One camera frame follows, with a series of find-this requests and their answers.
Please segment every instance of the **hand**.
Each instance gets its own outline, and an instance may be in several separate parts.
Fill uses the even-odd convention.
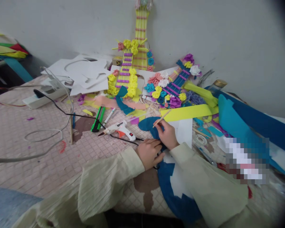
[[[157,125],[155,125],[155,127],[158,130],[159,138],[169,150],[172,150],[175,147],[179,146],[179,143],[177,142],[176,135],[175,135],[175,129],[173,126],[168,124],[163,119]]]
[[[136,148],[135,151],[142,161],[145,170],[151,169],[163,160],[165,153],[161,153],[157,156],[157,153],[160,152],[162,148],[160,143],[161,142],[156,139],[146,139]]]

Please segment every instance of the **bottle cap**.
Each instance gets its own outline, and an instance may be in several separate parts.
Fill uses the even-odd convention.
[[[215,80],[215,82],[213,84],[216,85],[217,87],[223,88],[228,83],[225,82],[224,80],[217,79],[217,80]]]

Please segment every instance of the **white paper flower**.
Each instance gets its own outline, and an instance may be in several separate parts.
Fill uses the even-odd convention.
[[[190,73],[193,75],[193,76],[197,76],[200,74],[200,69],[198,67],[198,65],[195,65],[195,66],[192,66],[190,68]]]
[[[169,84],[169,80],[168,79],[162,79],[159,81],[158,85],[162,88],[165,88],[167,85]]]
[[[162,72],[162,73],[161,73],[161,76],[162,76],[164,79],[168,79],[168,77],[169,77],[167,71]]]

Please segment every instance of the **white hot glue gun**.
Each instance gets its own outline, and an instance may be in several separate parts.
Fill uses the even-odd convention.
[[[110,135],[114,132],[118,132],[119,137],[122,137],[123,135],[126,135],[131,142],[134,142],[136,140],[136,137],[133,133],[131,133],[131,131],[129,131],[126,128],[126,121],[122,121],[121,123],[117,123],[117,124],[113,124],[109,127],[107,127],[101,134],[99,134],[98,136],[101,135]]]

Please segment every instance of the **wooden skewer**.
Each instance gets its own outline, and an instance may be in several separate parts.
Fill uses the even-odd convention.
[[[199,130],[196,130],[195,128],[193,128],[193,130],[199,134],[201,134],[202,136],[205,136],[207,138],[210,138],[208,135],[204,134],[203,132],[200,132]]]
[[[153,125],[153,127],[155,127],[160,121],[162,121],[163,118],[165,118],[166,115],[168,115],[168,113],[171,111],[171,109],[169,111],[166,112],[165,115],[163,115],[158,121],[156,121],[156,123]]]
[[[70,143],[71,145],[73,145],[73,118],[70,118],[70,127],[71,127],[71,140]]]
[[[60,100],[60,102],[62,102],[65,98],[67,98],[67,95],[65,95],[65,96]]]

